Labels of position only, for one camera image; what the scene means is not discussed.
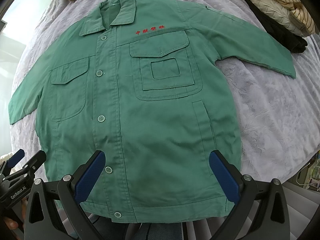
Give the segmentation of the green work jacket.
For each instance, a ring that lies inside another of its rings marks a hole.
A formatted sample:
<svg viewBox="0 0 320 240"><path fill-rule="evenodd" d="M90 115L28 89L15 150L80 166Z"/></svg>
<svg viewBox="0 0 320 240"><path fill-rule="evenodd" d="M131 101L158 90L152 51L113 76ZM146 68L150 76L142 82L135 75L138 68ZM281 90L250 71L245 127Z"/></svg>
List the green work jacket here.
<svg viewBox="0 0 320 240"><path fill-rule="evenodd" d="M87 212L117 223L224 217L232 203L209 155L241 164L233 96L215 64L228 57L296 77L285 47L233 15L194 2L106 0L37 59L9 120L36 113L49 180L105 153Z"/></svg>

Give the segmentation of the lavender quilted bedspread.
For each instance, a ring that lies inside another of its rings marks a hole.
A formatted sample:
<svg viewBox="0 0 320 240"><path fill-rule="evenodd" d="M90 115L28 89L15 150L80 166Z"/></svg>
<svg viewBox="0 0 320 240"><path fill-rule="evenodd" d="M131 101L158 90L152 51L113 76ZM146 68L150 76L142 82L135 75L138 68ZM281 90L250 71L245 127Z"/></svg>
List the lavender quilted bedspread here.
<svg viewBox="0 0 320 240"><path fill-rule="evenodd" d="M18 63L16 89L38 57L71 24L103 0L51 0ZM197 2L260 22L244 0L184 0ZM306 51L293 56L297 77L229 58L217 63L236 105L242 140L241 171L256 180L286 181L319 150L319 46L307 38Z"/></svg>

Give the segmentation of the black garment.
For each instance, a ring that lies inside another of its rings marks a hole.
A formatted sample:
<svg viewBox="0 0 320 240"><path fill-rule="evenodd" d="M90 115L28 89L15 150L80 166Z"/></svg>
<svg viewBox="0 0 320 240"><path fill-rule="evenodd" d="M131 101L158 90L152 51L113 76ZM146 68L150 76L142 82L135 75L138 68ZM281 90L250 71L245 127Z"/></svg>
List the black garment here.
<svg viewBox="0 0 320 240"><path fill-rule="evenodd" d="M308 46L306 40L291 31L286 29L283 25L273 20L265 13L259 10L250 0L244 0L266 32L271 35L282 46L288 49L291 53L303 53Z"/></svg>

